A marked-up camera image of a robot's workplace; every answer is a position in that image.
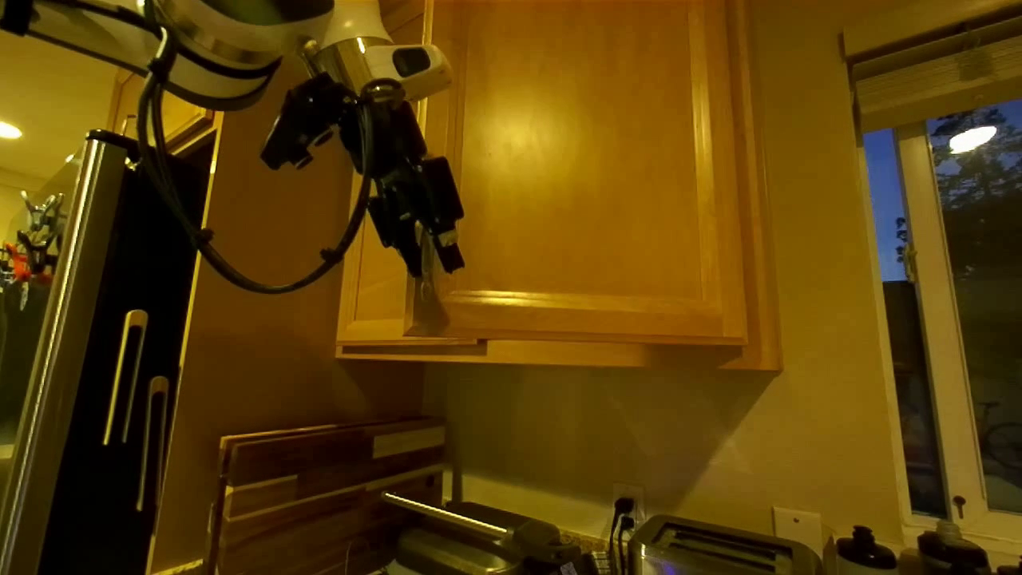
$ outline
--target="wooden cabinet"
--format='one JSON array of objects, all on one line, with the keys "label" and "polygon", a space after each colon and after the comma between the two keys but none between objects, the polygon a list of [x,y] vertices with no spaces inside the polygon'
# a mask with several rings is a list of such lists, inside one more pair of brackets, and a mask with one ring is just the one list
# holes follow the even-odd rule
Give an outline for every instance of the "wooden cabinet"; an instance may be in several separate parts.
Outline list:
[{"label": "wooden cabinet", "polygon": [[712,346],[775,369],[737,0],[460,0],[420,24],[454,67],[421,126],[465,195],[468,269],[408,282],[361,231],[341,358]]},{"label": "wooden cabinet", "polygon": [[[118,71],[111,106],[109,106],[109,131],[137,139],[140,89],[145,89],[145,76]],[[216,112],[198,110],[174,93],[163,95],[163,136],[174,150],[196,145],[212,128],[216,128]]]}]

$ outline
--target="window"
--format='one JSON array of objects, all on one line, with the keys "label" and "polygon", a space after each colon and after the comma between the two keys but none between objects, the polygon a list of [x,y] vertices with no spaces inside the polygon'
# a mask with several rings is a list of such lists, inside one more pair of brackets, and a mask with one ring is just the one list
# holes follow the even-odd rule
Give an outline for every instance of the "window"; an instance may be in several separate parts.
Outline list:
[{"label": "window", "polygon": [[1022,104],[864,145],[912,507],[1009,541],[1022,535]]}]

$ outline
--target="window frame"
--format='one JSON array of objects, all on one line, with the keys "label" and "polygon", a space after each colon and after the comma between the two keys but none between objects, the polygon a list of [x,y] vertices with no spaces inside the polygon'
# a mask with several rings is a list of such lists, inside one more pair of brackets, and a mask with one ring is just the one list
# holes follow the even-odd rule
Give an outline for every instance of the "window frame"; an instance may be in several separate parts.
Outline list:
[{"label": "window frame", "polygon": [[[934,174],[927,126],[920,121],[920,126],[896,128],[896,150],[901,162],[903,212],[912,220],[915,275],[916,275],[915,284],[920,298],[923,340],[930,352],[927,355],[930,387],[936,403],[934,408],[936,408],[946,494],[964,495],[964,518],[959,518],[954,506],[953,506],[953,515],[962,535],[981,544],[994,558],[1018,562],[1016,547],[1022,535],[1022,515],[994,513],[986,506],[981,433],[975,419],[971,376],[967,376],[964,340],[959,323],[954,275],[948,258],[946,217],[944,217],[941,182]],[[898,469],[901,469],[898,482],[901,482],[901,501],[903,501],[901,506],[903,544],[915,547],[915,541],[923,530],[934,530],[936,518],[912,507],[909,469],[903,467]]]}]

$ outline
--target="wall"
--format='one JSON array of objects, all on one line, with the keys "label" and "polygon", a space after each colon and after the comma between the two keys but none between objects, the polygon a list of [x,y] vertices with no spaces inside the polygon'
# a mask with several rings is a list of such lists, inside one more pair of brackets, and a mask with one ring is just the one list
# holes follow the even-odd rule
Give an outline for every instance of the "wall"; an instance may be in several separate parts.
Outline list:
[{"label": "wall", "polygon": [[433,369],[468,499],[609,528],[617,486],[659,513],[771,530],[772,506],[901,535],[878,264],[837,34],[886,0],[754,0],[765,202],[782,374]]},{"label": "wall", "polygon": [[[301,174],[260,162],[285,89],[301,80],[305,67],[287,61],[260,106],[222,120],[208,228],[231,264],[268,284],[311,271],[349,215],[353,170],[338,146],[320,146]],[[334,358],[336,311],[336,271],[301,294],[260,298],[198,269],[151,555],[158,571],[208,553],[222,435],[421,408],[420,369]]]}]

